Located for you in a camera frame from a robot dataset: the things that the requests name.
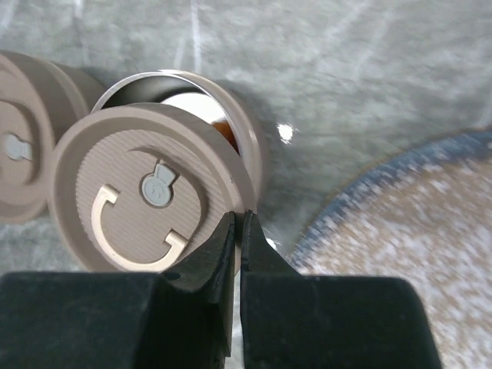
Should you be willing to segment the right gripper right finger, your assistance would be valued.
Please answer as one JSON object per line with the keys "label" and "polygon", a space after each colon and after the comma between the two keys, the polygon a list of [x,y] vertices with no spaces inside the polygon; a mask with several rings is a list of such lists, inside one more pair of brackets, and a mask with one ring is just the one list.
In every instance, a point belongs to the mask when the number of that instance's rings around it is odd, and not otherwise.
{"label": "right gripper right finger", "polygon": [[247,368],[439,368],[424,306],[401,278],[307,276],[244,219],[240,315]]}

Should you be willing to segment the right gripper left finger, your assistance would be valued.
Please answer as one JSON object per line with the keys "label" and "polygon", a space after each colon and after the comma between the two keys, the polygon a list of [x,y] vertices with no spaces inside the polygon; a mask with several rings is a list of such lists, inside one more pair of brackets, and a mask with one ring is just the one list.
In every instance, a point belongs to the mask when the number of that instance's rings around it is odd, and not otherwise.
{"label": "right gripper left finger", "polygon": [[3,368],[222,368],[231,353],[235,217],[156,272],[1,279]]}

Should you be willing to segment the brown lid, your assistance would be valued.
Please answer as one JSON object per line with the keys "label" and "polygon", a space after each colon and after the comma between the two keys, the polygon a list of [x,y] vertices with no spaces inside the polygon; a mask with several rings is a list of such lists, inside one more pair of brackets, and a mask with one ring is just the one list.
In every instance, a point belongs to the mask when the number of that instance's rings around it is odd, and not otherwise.
{"label": "brown lid", "polygon": [[52,152],[105,87],[85,71],[1,52],[1,221],[19,224],[47,208]]}
{"label": "brown lid", "polygon": [[57,143],[48,200],[91,271],[156,271],[205,242],[222,216],[257,207],[251,179],[211,124],[170,105],[106,108]]}

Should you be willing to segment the brown glazed meat piece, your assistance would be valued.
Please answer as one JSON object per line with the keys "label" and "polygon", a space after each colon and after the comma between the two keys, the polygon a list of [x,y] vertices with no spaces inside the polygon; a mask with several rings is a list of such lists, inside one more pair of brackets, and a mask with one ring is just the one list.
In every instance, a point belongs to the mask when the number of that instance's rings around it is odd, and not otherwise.
{"label": "brown glazed meat piece", "polygon": [[221,133],[221,135],[228,141],[231,147],[239,153],[238,144],[235,136],[227,120],[214,121],[211,125]]}

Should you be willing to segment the right steel lunch container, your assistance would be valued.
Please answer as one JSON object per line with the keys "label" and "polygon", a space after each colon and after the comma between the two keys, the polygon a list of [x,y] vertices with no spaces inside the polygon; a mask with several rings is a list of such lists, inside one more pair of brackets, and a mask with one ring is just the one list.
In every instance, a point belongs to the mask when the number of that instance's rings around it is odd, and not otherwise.
{"label": "right steel lunch container", "polygon": [[162,69],[123,78],[97,100],[92,111],[143,102],[180,108],[211,125],[228,124],[254,193],[261,198],[268,183],[268,140],[257,116],[237,95],[202,75]]}

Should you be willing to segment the speckled ceramic plate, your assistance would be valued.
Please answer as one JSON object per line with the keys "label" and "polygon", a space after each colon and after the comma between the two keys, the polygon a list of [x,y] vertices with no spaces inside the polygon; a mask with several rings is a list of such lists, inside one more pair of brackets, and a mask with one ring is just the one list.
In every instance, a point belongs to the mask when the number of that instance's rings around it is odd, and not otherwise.
{"label": "speckled ceramic plate", "polygon": [[291,263],[304,274],[400,277],[446,368],[491,366],[491,132],[464,131],[375,165],[333,193]]}

